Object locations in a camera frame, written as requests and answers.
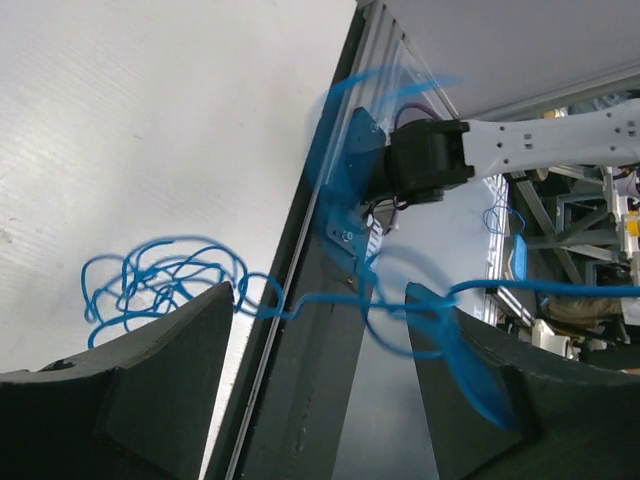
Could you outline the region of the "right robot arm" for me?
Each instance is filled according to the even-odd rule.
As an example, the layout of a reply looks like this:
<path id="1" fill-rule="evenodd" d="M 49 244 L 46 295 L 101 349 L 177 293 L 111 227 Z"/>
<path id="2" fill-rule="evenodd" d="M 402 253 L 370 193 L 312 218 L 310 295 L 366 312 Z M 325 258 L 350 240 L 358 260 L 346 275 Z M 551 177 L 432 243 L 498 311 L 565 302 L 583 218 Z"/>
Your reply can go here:
<path id="1" fill-rule="evenodd" d="M 639 162 L 639 102 L 555 120 L 411 121 L 377 150 L 365 201 L 399 208 L 438 202 L 448 190 L 513 172 Z"/>

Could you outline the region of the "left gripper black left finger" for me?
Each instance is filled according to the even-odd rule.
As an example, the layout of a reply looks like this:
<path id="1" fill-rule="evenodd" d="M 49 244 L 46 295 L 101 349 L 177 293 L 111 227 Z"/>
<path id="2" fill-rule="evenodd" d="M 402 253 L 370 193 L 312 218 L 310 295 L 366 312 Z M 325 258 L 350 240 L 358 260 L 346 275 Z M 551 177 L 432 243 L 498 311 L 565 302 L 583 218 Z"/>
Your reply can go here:
<path id="1" fill-rule="evenodd" d="M 91 350 L 3 374 L 2 477 L 197 478 L 232 320 L 221 283 Z"/>

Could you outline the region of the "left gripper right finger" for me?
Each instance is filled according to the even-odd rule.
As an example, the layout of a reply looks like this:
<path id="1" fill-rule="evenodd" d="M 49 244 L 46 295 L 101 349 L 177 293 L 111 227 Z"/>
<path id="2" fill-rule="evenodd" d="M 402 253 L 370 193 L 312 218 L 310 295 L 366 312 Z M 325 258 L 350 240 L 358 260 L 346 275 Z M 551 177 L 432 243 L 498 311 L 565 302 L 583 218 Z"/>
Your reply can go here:
<path id="1" fill-rule="evenodd" d="M 638 358 L 576 362 L 453 314 L 453 358 L 415 362 L 440 478 L 638 478 Z"/>

